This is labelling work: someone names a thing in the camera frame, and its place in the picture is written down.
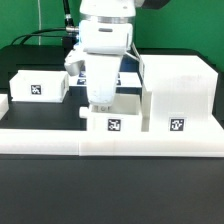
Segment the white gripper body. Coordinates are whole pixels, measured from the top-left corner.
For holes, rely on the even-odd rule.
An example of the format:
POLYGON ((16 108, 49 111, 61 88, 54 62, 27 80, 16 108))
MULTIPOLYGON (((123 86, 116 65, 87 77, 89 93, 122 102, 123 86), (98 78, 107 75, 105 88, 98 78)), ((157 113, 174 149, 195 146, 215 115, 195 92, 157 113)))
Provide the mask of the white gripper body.
POLYGON ((113 103, 121 61, 120 55, 86 55, 86 88, 90 104, 113 103))

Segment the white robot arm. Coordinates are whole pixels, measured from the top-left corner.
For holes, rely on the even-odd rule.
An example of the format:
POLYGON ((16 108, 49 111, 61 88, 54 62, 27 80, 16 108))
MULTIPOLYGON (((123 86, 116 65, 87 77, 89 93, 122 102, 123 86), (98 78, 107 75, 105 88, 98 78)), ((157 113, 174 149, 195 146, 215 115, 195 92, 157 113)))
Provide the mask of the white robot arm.
POLYGON ((170 0, 82 0, 80 45, 87 96, 95 106, 111 106, 123 56, 133 42, 136 9, 158 10, 170 0))

